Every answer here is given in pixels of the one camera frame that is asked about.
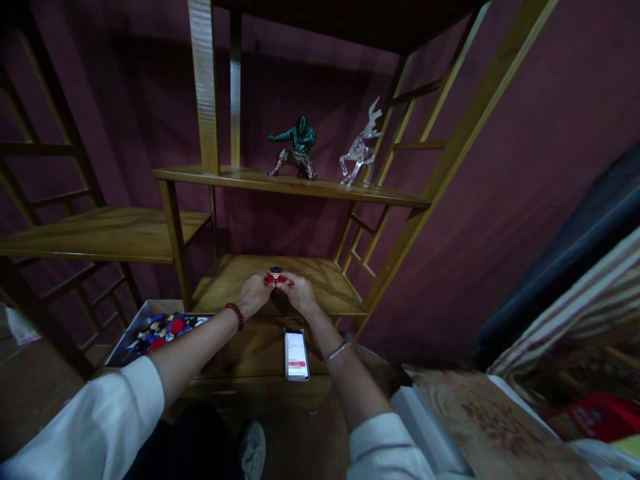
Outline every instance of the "silver bracelet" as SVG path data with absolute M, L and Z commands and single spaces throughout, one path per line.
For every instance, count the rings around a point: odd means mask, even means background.
M 340 355 L 340 353 L 342 353 L 342 350 L 344 350 L 345 348 L 347 348 L 348 346 L 350 346 L 351 344 L 348 342 L 344 342 L 342 345 L 340 345 L 338 347 L 338 350 L 336 350 L 335 352 L 333 352 L 332 354 L 330 354 L 330 356 L 327 357 L 326 360 L 324 360 L 324 362 L 322 362 L 322 364 L 326 367 L 327 364 L 333 360 L 334 358 L 336 358 L 338 355 Z

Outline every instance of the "green figurine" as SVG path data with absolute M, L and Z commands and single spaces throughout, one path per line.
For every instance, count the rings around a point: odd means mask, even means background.
M 285 163 L 298 167 L 298 177 L 306 180 L 315 180 L 318 174 L 313 169 L 309 150 L 315 144 L 315 130 L 311 128 L 307 119 L 302 115 L 295 123 L 295 127 L 281 133 L 277 137 L 269 135 L 267 140 L 272 142 L 284 142 L 291 140 L 293 150 L 283 149 L 278 156 L 278 163 L 275 168 L 269 172 L 270 177 L 277 177 L 280 168 Z

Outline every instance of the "maroon backdrop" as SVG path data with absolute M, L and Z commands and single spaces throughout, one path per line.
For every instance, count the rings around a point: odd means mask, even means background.
M 453 131 L 520 4 L 494 0 L 432 139 Z M 34 2 L 33 10 L 107 201 L 160 208 L 151 170 L 199 162 L 187 2 L 42 1 Z M 362 344 L 394 362 L 462 356 L 594 180 L 637 140 L 639 25 L 635 0 L 559 2 L 373 315 Z M 226 11 L 216 10 L 215 26 L 220 154 L 228 163 Z M 444 73 L 463 27 L 420 50 L 408 89 Z M 59 139 L 14 38 L 4 40 L 2 55 L 42 136 Z M 317 132 L 311 153 L 319 174 L 339 177 L 338 158 L 366 123 L 368 106 L 386 94 L 396 62 L 392 53 L 245 17 L 242 164 L 270 168 L 279 146 L 265 136 L 286 130 L 304 114 Z M 430 100 L 418 102 L 405 140 L 415 135 Z M 2 114 L 2 139 L 20 140 L 6 108 Z M 395 115 L 391 126 L 397 122 Z M 418 192 L 436 158 L 400 152 L 387 184 Z M 31 198 L 79 186 L 68 159 L 9 162 Z M 179 185 L 178 194 L 182 209 L 207 210 L 205 187 Z M 6 193 L 0 195 L 3 230 L 23 229 Z M 221 250 L 234 253 L 330 257 L 347 209 L 342 201 L 232 189 L 219 189 L 217 201 Z M 362 215 L 374 219 L 379 211 L 369 206 Z M 44 214 L 48 220 L 61 213 Z M 396 209 L 372 258 L 374 269 L 406 214 Z M 189 249 L 194 282 L 210 256 L 208 234 Z M 32 268 L 37 269 L 27 274 L 44 291 L 79 264 L 44 261 Z M 179 296 L 172 267 L 135 264 L 133 270 L 143 298 Z M 349 275 L 359 289 L 368 286 L 353 267 Z M 101 278 L 90 288 L 98 291 L 108 283 Z M 86 336 L 77 306 L 64 304 L 56 314 L 77 338 Z

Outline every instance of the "striped fabric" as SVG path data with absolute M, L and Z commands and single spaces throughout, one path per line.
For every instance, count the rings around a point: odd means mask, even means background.
M 640 318 L 640 227 L 544 311 L 487 373 L 513 380 L 559 340 L 600 335 L 632 318 Z

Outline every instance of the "red box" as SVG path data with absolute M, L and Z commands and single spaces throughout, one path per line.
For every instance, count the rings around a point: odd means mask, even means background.
M 572 403 L 547 424 L 562 440 L 591 438 L 611 443 L 640 433 L 640 406 L 594 393 Z

